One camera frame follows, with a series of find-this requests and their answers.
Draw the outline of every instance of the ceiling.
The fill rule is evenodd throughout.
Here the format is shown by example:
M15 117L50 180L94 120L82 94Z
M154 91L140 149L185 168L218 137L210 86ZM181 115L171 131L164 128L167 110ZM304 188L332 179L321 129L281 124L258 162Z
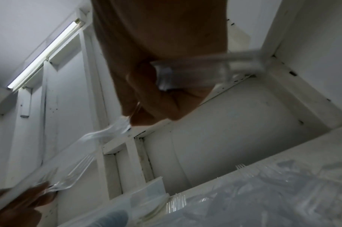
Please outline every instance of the ceiling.
M0 0L0 86L82 0Z

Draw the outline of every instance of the light fixture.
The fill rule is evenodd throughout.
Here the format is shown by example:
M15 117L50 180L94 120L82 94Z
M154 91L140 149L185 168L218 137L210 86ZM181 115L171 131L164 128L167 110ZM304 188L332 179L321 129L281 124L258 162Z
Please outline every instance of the light fixture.
M44 63L44 61L69 38L79 27L79 20L73 21L17 78L7 87L13 91L19 89Z

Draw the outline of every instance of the white ceiling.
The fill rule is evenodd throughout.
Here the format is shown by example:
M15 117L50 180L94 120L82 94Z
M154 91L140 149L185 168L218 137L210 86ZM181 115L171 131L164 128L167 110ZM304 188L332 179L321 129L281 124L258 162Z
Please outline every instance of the white ceiling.
M0 86L82 0L0 0Z

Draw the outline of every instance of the person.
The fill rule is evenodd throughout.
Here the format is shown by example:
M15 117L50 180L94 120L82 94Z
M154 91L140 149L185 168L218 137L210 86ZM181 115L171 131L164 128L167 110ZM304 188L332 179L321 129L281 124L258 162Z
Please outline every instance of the person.
M94 28L106 59L122 115L134 126L189 114L212 88L160 91L150 61L227 52L226 0L91 0ZM140 102L141 108L135 112ZM0 227L36 227L39 197L31 188L0 211ZM0 190L0 196L8 189Z
M56 193L41 195L48 186L46 182L28 189L2 209L0 227L36 227L42 214L35 208L51 203L56 197ZM1 189L0 196L9 190L9 188Z

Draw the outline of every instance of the fluorescent light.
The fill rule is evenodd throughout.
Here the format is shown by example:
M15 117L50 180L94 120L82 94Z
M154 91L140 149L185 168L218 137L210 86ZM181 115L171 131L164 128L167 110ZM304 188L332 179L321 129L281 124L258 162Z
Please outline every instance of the fluorescent light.
M52 53L59 44L65 40L78 26L76 22L72 22L23 72L14 79L8 88L16 90L25 83L29 77L44 63L50 53Z

